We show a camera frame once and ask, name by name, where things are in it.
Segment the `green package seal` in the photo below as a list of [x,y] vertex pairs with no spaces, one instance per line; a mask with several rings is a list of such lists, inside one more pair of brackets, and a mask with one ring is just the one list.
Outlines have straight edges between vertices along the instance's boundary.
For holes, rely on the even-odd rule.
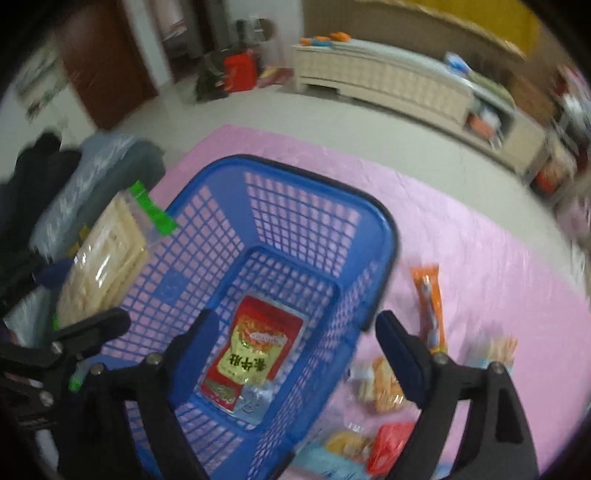
[[140,208],[148,215],[160,235],[167,236],[174,232],[177,227],[176,222],[154,204],[143,183],[139,180],[136,181],[128,191],[138,202]]

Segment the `red box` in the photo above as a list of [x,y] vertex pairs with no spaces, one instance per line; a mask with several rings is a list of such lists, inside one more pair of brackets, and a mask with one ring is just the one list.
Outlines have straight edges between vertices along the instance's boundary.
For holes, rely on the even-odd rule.
[[256,86],[256,65],[250,53],[232,55],[224,60],[226,67],[226,90],[245,92]]

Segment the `yellow curtain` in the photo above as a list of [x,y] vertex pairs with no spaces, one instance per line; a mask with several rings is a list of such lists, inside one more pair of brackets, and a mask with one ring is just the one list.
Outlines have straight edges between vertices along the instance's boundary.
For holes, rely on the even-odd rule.
[[520,0],[410,0],[412,3],[469,20],[508,40],[525,54],[538,40],[540,23]]

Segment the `light blue package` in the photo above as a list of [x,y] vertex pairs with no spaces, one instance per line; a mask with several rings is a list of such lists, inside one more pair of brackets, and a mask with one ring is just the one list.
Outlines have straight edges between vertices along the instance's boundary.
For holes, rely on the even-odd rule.
[[327,452],[320,445],[306,445],[291,464],[307,472],[330,480],[369,480],[370,474],[363,465],[351,462],[334,453]]

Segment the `brown wall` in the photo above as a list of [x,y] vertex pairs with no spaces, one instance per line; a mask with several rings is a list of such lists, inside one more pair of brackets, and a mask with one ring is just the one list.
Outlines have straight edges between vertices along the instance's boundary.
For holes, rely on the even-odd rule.
[[355,0],[303,0],[303,7],[306,35],[341,30],[354,38],[394,45],[434,59],[442,59],[446,52],[453,51],[477,70],[482,70],[484,59],[486,73],[493,73],[498,81],[504,80],[504,71],[509,70],[546,90],[556,65],[573,63],[544,27],[536,48],[524,60],[468,30],[392,5]]

